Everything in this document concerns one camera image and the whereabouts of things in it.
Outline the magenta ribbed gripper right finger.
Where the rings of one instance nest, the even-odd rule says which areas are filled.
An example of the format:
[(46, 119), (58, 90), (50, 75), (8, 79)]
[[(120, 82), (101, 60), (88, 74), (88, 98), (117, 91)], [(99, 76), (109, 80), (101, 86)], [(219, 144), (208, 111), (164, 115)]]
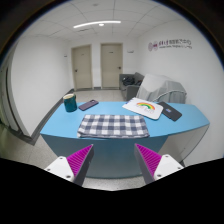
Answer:
[(183, 169), (183, 166), (169, 154), (159, 155), (140, 144), (134, 145), (134, 155), (146, 184)]

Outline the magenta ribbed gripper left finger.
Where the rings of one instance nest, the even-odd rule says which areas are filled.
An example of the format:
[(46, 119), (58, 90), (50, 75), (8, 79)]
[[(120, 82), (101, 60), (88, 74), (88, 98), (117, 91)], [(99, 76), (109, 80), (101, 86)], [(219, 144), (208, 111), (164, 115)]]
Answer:
[(93, 156), (94, 146), (89, 145), (68, 157), (59, 156), (45, 171), (82, 186)]

